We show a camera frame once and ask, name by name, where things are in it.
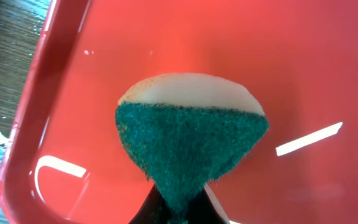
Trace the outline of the green white sponge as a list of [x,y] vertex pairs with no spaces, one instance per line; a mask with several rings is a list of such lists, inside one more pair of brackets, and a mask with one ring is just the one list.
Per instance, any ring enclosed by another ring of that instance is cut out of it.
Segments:
[[169,223],[188,223],[190,201],[233,170],[269,127],[243,85],[202,73],[136,83],[119,99],[115,120],[127,155],[170,209]]

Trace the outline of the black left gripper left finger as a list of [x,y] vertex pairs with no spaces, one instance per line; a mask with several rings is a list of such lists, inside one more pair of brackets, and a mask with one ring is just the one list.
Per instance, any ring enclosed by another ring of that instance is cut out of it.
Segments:
[[129,224],[168,224],[170,217],[170,209],[154,185]]

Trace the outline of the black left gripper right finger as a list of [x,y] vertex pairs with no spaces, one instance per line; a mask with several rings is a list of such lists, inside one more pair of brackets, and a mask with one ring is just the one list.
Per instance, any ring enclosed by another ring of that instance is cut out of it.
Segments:
[[230,224],[230,220],[209,185],[190,201],[188,224]]

